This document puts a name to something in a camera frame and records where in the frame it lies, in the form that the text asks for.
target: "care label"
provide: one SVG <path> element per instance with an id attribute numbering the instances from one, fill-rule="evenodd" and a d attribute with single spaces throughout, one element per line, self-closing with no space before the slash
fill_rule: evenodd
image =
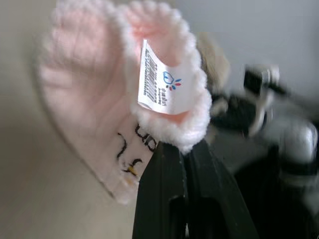
<path id="1" fill-rule="evenodd" d="M 143 40 L 138 103 L 149 110 L 177 115 L 193 106 L 193 71 L 189 61 L 169 67 Z"/>

